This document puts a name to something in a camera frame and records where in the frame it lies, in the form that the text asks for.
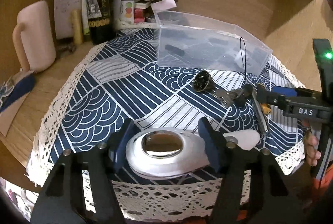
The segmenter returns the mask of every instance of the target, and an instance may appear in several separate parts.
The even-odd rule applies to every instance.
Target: striped pattern
[[[206,116],[213,129],[222,133],[242,129],[257,129],[251,101],[242,108],[222,107],[210,94],[198,94],[192,89],[194,76],[200,69],[159,67],[156,62],[154,32],[149,29],[122,33],[105,45],[81,76],[50,155],[55,162],[61,152],[91,149],[120,129],[126,118],[135,121],[138,131],[156,127],[176,127],[197,134],[198,120]],[[267,89],[279,84],[284,76],[270,60],[260,76],[247,74],[253,85],[263,83]],[[232,90],[244,84],[244,73],[209,70],[217,88]],[[261,138],[258,149],[268,148],[280,155],[302,139],[302,127],[297,120],[284,118],[274,109],[269,121],[271,134]],[[177,185],[204,182],[219,178],[211,167],[191,172],[183,177],[151,181],[132,172],[127,162],[112,175],[115,181],[136,184]]]

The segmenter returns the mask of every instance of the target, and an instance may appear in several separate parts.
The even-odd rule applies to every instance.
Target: transparent plastic box
[[[241,27],[209,17],[174,11],[155,11],[159,29],[158,66],[188,67],[259,75],[272,50]]]

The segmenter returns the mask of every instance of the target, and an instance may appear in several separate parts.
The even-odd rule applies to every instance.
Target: dark glass bottle
[[[91,41],[100,44],[115,37],[113,0],[87,0],[87,16]]]

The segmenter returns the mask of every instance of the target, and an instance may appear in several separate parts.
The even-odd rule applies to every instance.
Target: human hand
[[[310,127],[308,121],[302,121],[303,126]],[[305,135],[305,152],[306,152],[306,162],[314,167],[318,163],[318,159],[321,157],[321,153],[317,151],[314,146],[318,144],[318,139],[312,134],[311,130],[308,130]]]

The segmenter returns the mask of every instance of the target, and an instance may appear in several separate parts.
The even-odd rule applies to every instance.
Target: card with colored circles
[[[120,20],[129,24],[134,23],[134,1],[122,0],[120,7]]]

